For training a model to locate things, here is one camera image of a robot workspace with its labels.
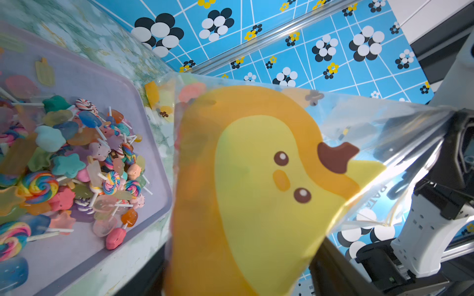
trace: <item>rainbow swirl lollipop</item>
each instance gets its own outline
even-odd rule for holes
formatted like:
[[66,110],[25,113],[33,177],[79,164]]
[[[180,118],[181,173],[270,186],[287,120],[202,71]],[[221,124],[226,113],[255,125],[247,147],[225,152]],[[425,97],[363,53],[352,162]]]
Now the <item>rainbow swirl lollipop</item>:
[[58,192],[58,181],[48,171],[29,173],[18,183],[17,194],[26,197],[27,204],[40,204],[50,200]]
[[108,170],[114,170],[114,164],[112,161],[112,156],[110,154],[107,155],[107,158],[103,161],[104,167],[106,167]]
[[142,188],[138,181],[129,180],[125,183],[125,191],[129,191],[133,197],[137,197],[142,192]]
[[31,229],[24,222],[8,222],[0,226],[0,262],[8,260],[26,245]]
[[133,152],[132,145],[130,145],[128,143],[123,143],[122,144],[122,150],[123,150],[123,153],[125,154],[125,157],[127,158],[125,160],[126,164],[132,165],[137,161],[137,156]]
[[106,175],[107,181],[104,181],[103,190],[107,195],[112,195],[117,192],[120,186],[120,176],[117,172],[111,171]]

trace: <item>chick beak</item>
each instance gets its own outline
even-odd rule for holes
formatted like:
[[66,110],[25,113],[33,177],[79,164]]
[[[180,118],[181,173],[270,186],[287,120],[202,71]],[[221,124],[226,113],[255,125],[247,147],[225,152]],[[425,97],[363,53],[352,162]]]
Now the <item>chick beak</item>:
[[276,170],[273,172],[273,181],[280,191],[285,192],[290,189],[290,179],[288,179],[288,176],[282,170]]

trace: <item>yellow chick print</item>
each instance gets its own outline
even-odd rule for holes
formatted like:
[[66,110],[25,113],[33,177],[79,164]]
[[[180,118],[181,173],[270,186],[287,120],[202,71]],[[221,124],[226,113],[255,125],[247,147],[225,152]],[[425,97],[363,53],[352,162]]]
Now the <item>yellow chick print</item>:
[[167,296],[290,295],[344,205],[383,170],[329,147],[285,94],[209,91],[179,130]]

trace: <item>chick eye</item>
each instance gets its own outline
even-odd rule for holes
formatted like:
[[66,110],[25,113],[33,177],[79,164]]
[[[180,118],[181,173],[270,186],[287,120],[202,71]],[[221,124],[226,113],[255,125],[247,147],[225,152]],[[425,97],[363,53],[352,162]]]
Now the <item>chick eye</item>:
[[288,155],[286,155],[286,153],[283,151],[278,151],[273,157],[273,160],[280,166],[285,166],[288,164],[288,161],[290,161]]
[[296,201],[302,204],[305,204],[310,201],[311,199],[311,192],[309,192],[306,188],[296,188],[295,192],[293,193]]

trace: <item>plastic bag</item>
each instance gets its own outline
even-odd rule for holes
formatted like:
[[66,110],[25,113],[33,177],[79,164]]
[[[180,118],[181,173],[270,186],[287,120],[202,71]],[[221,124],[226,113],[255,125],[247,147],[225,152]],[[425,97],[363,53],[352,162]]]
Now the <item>plastic bag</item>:
[[435,155],[453,113],[187,73],[159,88],[175,97],[167,296],[289,295],[326,234]]

